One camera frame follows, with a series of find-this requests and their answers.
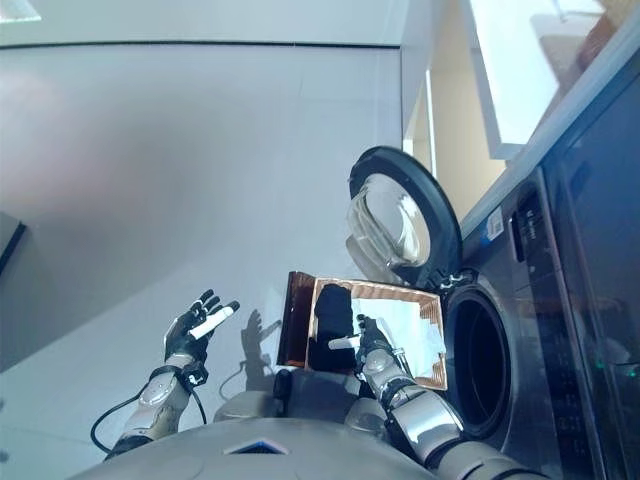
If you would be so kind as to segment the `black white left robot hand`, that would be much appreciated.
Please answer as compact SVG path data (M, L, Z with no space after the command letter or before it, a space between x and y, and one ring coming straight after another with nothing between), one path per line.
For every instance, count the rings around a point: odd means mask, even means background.
M165 360L186 355L194 361L205 362L215 330L239 308L237 300L223 304L212 289L206 290L170 324L164 336Z

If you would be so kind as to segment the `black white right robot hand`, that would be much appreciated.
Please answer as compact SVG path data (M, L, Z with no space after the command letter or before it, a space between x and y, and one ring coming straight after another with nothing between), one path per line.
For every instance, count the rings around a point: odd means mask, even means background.
M364 314L356 316L359 332L350 336L328 341L328 348L332 351L351 349L354 351L354 369L360 371L366 362L366 357L374 350L384 350L393 354L393 347L383 331L377 326L375 319Z

